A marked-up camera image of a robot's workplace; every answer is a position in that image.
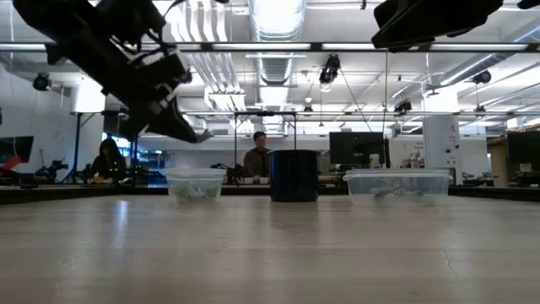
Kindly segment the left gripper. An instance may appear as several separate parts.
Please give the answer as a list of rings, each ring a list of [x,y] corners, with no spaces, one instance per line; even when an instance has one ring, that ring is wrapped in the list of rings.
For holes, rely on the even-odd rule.
[[[164,109],[163,99],[181,84],[191,82],[176,46],[163,41],[149,52],[129,57],[116,43],[90,30],[75,31],[52,43],[46,43],[47,63],[70,61],[102,87],[103,95],[114,95],[129,110],[121,126],[121,135],[135,138],[145,128],[190,144],[200,144],[212,134],[205,129],[196,133],[178,109],[174,98]]]

